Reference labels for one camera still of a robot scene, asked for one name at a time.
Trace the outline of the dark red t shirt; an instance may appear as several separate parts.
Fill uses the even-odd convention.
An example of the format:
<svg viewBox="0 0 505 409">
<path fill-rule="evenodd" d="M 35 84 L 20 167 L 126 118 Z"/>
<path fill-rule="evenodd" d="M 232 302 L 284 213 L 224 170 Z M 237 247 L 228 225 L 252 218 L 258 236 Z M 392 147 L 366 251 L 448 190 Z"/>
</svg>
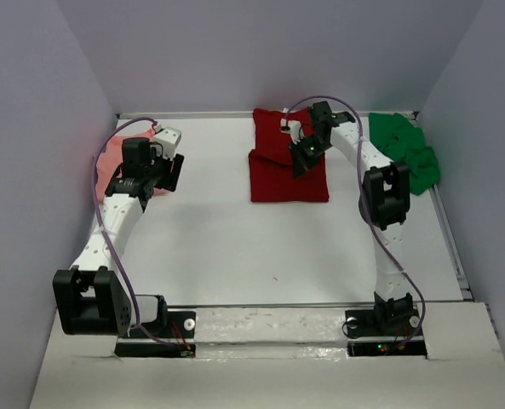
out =
<svg viewBox="0 0 505 409">
<path fill-rule="evenodd" d="M 280 129 L 284 114 L 253 111 L 255 146 L 248 155 L 250 201 L 253 203 L 326 203 L 330 199 L 325 158 L 303 176 L 293 177 L 291 138 Z"/>
</svg>

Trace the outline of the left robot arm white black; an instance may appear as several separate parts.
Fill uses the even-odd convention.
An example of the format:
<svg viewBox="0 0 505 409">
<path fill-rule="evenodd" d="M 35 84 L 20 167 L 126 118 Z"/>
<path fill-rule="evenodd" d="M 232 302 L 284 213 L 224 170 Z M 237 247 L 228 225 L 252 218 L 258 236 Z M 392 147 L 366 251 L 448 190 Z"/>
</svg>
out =
<svg viewBox="0 0 505 409">
<path fill-rule="evenodd" d="M 175 191 L 184 161 L 176 151 L 180 141 L 181 132 L 171 128 L 151 138 L 123 140 L 122 161 L 96 210 L 87 244 L 71 267 L 53 278 L 65 334 L 123 336 L 138 325 L 153 333 L 167 327 L 164 297 L 131 291 L 120 257 L 155 190 Z"/>
</svg>

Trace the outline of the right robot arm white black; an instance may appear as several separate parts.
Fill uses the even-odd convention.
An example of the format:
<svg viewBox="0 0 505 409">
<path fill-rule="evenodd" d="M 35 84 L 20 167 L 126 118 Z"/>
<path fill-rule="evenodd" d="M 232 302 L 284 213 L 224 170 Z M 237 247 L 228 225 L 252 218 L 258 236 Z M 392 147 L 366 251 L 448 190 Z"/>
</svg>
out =
<svg viewBox="0 0 505 409">
<path fill-rule="evenodd" d="M 293 176 L 312 170 L 329 149 L 338 150 L 356 170 L 359 213 L 374 243 L 374 304 L 348 312 L 344 327 L 350 337 L 389 334 L 418 315 L 399 260 L 403 225 L 410 210 L 409 168 L 374 146 L 352 108 L 333 112 L 327 101 L 320 101 L 307 109 L 307 115 L 307 125 L 288 114 L 280 121 L 281 131 L 290 136 Z"/>
</svg>

